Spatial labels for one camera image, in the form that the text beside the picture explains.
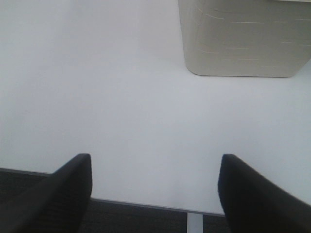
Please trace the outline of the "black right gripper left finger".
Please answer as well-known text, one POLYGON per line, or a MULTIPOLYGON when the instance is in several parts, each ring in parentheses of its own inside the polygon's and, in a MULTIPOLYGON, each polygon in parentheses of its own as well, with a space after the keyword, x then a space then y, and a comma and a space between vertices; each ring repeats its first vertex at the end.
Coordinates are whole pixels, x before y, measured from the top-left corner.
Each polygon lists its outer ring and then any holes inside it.
POLYGON ((93 187, 91 156, 78 154, 0 205, 2 233, 76 233, 93 187))

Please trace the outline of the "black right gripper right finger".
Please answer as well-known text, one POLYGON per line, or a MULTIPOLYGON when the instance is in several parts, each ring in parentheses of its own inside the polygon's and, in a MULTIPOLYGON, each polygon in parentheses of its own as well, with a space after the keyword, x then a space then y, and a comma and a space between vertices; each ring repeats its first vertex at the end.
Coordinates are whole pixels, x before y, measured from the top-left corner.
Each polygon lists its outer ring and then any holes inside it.
POLYGON ((309 233, 311 206, 234 154, 222 156, 218 195, 233 233, 309 233))

